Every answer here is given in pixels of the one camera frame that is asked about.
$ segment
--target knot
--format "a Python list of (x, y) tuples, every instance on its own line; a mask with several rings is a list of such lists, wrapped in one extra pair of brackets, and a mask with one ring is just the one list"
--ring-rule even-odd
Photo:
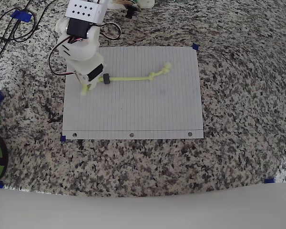
[(149, 76), (148, 76), (149, 80), (152, 81), (155, 76), (157, 76), (156, 73), (150, 73)]
[(170, 70), (171, 70), (171, 68), (172, 68), (172, 64), (171, 64), (171, 63), (166, 63), (166, 64), (164, 65), (164, 67), (161, 69), (162, 74), (167, 74), (167, 73), (169, 73)]

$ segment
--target granite countertop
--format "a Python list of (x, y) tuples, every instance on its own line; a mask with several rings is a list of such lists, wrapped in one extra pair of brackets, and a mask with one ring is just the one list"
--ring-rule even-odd
[[(49, 2), (33, 0), (30, 9), (39, 18)], [(157, 2), (132, 20), (109, 10), (105, 21), (123, 35), (101, 46), (200, 45), (204, 139), (62, 143), (64, 77), (51, 74), (47, 55), (67, 3), (58, 0), (33, 37), (11, 42), (0, 59), (5, 188), (126, 197), (286, 182), (286, 1)], [(25, 4), (1, 0), (0, 15)]]

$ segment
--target lined paper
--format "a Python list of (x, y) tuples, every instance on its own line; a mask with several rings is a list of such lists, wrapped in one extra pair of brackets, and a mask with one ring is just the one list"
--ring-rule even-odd
[(189, 47), (105, 47), (110, 77), (168, 74), (152, 81), (97, 83), (86, 96), (75, 75), (66, 76), (62, 134), (66, 139), (203, 138), (196, 50)]

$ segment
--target wire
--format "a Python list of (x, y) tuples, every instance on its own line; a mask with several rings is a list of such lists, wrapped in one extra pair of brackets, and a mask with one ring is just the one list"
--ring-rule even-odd
[(51, 67), (51, 56), (54, 52), (55, 49), (57, 49), (58, 46), (60, 46), (62, 43), (64, 43), (65, 41), (67, 41), (68, 39), (70, 39), (72, 36), (68, 36), (66, 37), (65, 39), (63, 39), (61, 42), (57, 43), (51, 50), (50, 54), (49, 54), (49, 57), (48, 57), (48, 65), (49, 65), (49, 68), (51, 70), (51, 72), (55, 75), (71, 75), (71, 74), (75, 74), (76, 72), (66, 72), (66, 73), (57, 73), (55, 72), (52, 67)]
[(16, 30), (18, 29), (18, 27), (19, 27), (19, 25), (20, 25), (20, 23), (21, 23), (20, 20), (17, 20), (16, 23), (14, 24), (14, 26), (13, 26), (13, 28), (12, 28), (12, 30), (11, 30), (9, 36), (8, 36), (8, 38), (5, 38), (5, 36), (7, 35), (7, 32), (8, 32), (8, 30), (9, 30), (9, 28), (10, 28), (10, 25), (11, 25), (12, 21), (14, 20), (14, 18), (11, 18), (11, 20), (10, 20), (8, 26), (6, 27), (6, 29), (5, 29), (5, 31), (4, 31), (4, 33), (3, 33), (3, 35), (0, 36), (0, 47), (1, 47), (2, 43), (5, 42), (4, 45), (3, 45), (3, 47), (2, 47), (2, 49), (1, 49), (1, 51), (0, 51), (0, 57), (1, 57), (2, 53), (4, 52), (4, 50), (6, 49), (6, 47), (7, 47), (7, 45), (9, 44), (10, 41), (15, 41), (15, 42), (20, 43), (20, 42), (25, 42), (25, 41), (27, 41), (29, 38), (31, 38), (32, 35), (35, 33), (35, 31), (38, 29), (38, 26), (39, 26), (39, 24), (40, 24), (40, 22), (41, 22), (41, 20), (42, 20), (42, 18), (43, 18), (43, 16), (44, 16), (45, 12), (47, 11), (47, 9), (48, 9), (54, 2), (56, 2), (56, 1), (57, 1), (57, 0), (51, 1), (51, 2), (44, 8), (44, 10), (43, 10), (43, 12), (42, 12), (42, 14), (41, 14), (41, 17), (39, 18), (39, 20), (38, 20), (37, 23), (36, 23), (36, 21), (37, 21), (36, 15), (35, 15), (31, 10), (28, 10), (28, 7), (29, 7), (29, 5), (31, 4), (32, 0), (29, 0), (29, 1), (28, 1), (28, 3), (26, 4), (26, 6), (24, 7), (23, 10), (20, 10), (19, 8), (13, 8), (13, 9), (11, 9), (11, 10), (5, 12), (5, 13), (0, 17), (0, 22), (1, 22), (1, 20), (3, 19), (3, 17), (4, 17), (5, 15), (7, 15), (8, 13), (10, 13), (10, 12), (13, 11), (13, 10), (18, 10), (18, 11), (19, 11), (18, 13), (20, 13), (21, 11), (23, 11), (23, 12), (30, 13), (30, 14), (33, 16), (33, 26), (32, 26), (32, 29), (31, 29), (28, 33), (26, 33), (26, 34), (24, 34), (24, 35), (22, 35), (22, 36), (19, 36), (19, 37), (15, 37), (15, 32), (16, 32)]
[(119, 35), (117, 37), (108, 37), (103, 32), (100, 32), (100, 34), (103, 35), (104, 37), (106, 37), (107, 39), (112, 40), (112, 41), (119, 39), (121, 34), (122, 34), (122, 29), (121, 29), (121, 27), (117, 23), (108, 22), (108, 23), (105, 23), (105, 24), (102, 24), (102, 25), (98, 25), (98, 24), (95, 24), (95, 23), (91, 24), (91, 26), (97, 26), (97, 27), (104, 27), (106, 25), (114, 25), (119, 30)]
[(131, 1), (133, 4), (137, 4), (135, 1), (132, 0), (122, 0), (122, 1)]
[(83, 40), (83, 38), (71, 37), (71, 38), (69, 39), (68, 43), (73, 44), (73, 43), (75, 43), (75, 42), (82, 41), (82, 40)]

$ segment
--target white mounting bracket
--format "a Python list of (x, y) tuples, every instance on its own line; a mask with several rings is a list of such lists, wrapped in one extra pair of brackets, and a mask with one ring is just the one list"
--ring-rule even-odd
[(98, 4), (82, 0), (70, 0), (66, 17), (101, 24), (107, 11), (108, 2), (109, 0), (101, 0)]

